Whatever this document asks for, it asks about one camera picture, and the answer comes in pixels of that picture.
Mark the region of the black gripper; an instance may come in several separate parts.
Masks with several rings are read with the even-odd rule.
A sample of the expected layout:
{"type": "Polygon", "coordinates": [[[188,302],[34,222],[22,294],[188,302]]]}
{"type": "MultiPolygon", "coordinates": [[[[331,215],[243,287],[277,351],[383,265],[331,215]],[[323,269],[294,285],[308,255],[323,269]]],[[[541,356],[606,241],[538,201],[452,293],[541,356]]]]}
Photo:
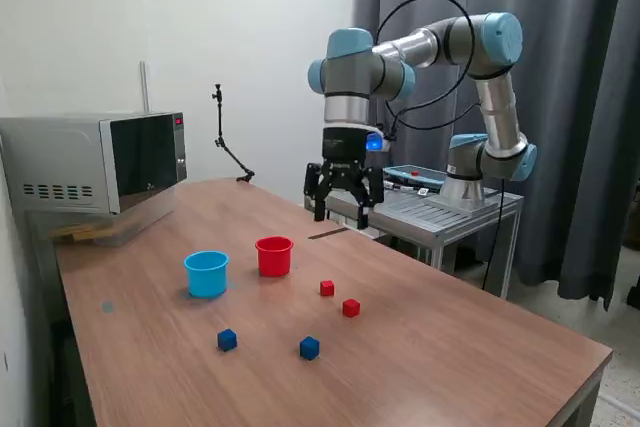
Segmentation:
{"type": "Polygon", "coordinates": [[[383,171],[364,167],[366,129],[325,127],[322,137],[323,163],[308,163],[304,195],[314,201],[314,220],[326,218],[326,197],[331,189],[349,190],[355,198],[357,229],[369,227],[369,210],[384,201],[383,171]]]}

